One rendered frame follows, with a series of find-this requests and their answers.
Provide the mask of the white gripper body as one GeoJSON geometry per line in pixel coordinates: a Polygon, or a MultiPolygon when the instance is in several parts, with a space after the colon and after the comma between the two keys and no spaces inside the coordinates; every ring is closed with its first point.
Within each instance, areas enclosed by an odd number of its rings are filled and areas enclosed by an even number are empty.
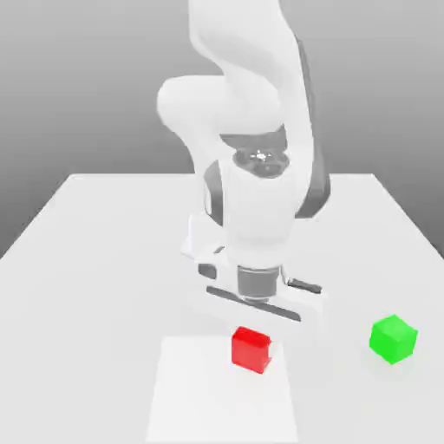
{"type": "Polygon", "coordinates": [[[314,339],[323,330],[325,298],[282,287],[268,301],[247,301],[214,286],[203,293],[203,308],[232,326],[246,327],[273,339],[314,339]]]}

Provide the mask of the small red cube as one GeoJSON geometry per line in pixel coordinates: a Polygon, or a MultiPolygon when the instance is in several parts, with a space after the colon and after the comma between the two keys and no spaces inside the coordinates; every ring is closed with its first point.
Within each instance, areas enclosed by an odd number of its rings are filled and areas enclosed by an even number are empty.
{"type": "Polygon", "coordinates": [[[241,368],[263,374],[271,361],[269,336],[238,327],[232,334],[232,363],[241,368]]]}

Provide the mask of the small green cube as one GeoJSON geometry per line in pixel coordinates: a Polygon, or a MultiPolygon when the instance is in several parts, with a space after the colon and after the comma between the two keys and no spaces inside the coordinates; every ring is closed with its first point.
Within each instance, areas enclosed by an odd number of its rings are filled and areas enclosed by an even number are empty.
{"type": "Polygon", "coordinates": [[[417,336],[417,329],[391,315],[373,324],[369,347],[393,365],[413,354],[417,336]]]}

